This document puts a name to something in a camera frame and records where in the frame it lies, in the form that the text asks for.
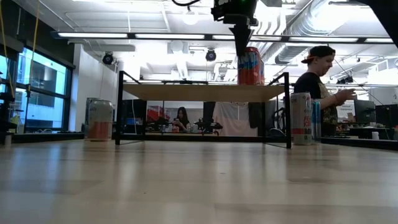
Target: yellow rope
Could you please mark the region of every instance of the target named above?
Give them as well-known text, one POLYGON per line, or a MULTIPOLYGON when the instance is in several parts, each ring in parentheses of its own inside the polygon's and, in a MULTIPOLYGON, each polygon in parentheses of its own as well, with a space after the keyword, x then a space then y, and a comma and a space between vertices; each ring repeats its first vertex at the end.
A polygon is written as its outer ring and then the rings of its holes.
POLYGON ((8 75, 8 79, 9 79, 9 82, 10 82, 11 95, 12 95, 13 98, 15 98, 14 87, 12 85, 12 77, 11 77, 11 74, 10 74, 10 68, 8 66, 8 63, 7 63, 7 59, 8 59, 8 56, 7 56, 7 44, 6 44, 6 35, 4 33, 4 22, 3 22, 3 19, 2 19, 1 2, 0 2, 0 22, 1 22, 1 34, 2 34, 2 41, 3 41, 3 46, 4 46, 4 54, 6 55, 7 75, 8 75))
POLYGON ((31 83, 32 80, 32 72, 33 72, 33 58, 35 57, 35 50, 36 50, 36 39, 37 39, 37 26, 39 24, 39 13, 40 13, 40 0, 37 0, 37 10, 36 10, 36 25, 35 25, 35 34, 33 38, 33 52, 32 52, 32 59, 30 61, 30 72, 29 72, 29 84, 31 83))

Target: wooden platform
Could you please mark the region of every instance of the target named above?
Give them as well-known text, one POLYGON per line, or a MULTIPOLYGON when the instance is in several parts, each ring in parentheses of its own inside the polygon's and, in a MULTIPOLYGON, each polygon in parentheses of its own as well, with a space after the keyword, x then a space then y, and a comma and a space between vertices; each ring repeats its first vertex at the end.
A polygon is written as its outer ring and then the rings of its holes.
POLYGON ((123 90, 154 101, 266 102, 284 92, 283 86, 251 85, 136 85, 123 90))
POLYGON ((398 154, 64 141, 0 149, 0 223, 396 224, 398 154))

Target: person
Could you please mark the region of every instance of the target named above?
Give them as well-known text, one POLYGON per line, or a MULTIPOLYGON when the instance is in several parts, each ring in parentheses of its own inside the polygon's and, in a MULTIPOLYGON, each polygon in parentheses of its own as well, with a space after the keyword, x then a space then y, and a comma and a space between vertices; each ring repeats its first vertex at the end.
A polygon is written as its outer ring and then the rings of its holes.
POLYGON ((189 120, 187 110, 185 109, 185 107, 182 106, 177 111, 177 117, 176 120, 173 122, 173 125, 178 126, 180 128, 180 131, 186 131, 188 124, 189 120))
POLYGON ((329 94, 320 77, 326 75, 333 66, 336 50, 329 46, 317 46, 310 49, 308 57, 302 61, 308 70, 296 82, 294 93, 309 92, 312 99, 320 100, 322 136, 334 136, 337 125, 337 109, 347 100, 353 100, 354 90, 345 89, 334 95, 329 94))

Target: hand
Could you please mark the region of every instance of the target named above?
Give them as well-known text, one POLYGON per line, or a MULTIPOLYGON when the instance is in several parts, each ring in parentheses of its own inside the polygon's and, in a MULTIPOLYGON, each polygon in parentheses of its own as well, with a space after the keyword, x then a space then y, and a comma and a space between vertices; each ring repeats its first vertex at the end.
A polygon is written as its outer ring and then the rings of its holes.
POLYGON ((336 105, 341 106, 344 104, 345 101, 347 100, 353 100, 355 99, 355 89, 346 89, 346 90, 340 90, 335 94, 336 96, 336 105))
POLYGON ((174 126, 181 126, 182 123, 181 123, 180 121, 174 121, 174 122, 173 122, 173 125, 174 125, 174 126))

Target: woman with dark hair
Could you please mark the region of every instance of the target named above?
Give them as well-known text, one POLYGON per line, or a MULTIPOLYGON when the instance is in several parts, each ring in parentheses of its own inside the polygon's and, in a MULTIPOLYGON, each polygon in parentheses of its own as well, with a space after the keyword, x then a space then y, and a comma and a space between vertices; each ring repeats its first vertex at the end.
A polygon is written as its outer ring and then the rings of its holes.
POLYGON ((181 131, 186 131, 188 124, 189 120, 188 120, 187 110, 185 109, 185 107, 182 106, 177 111, 177 117, 176 120, 173 122, 173 125, 178 126, 181 131))

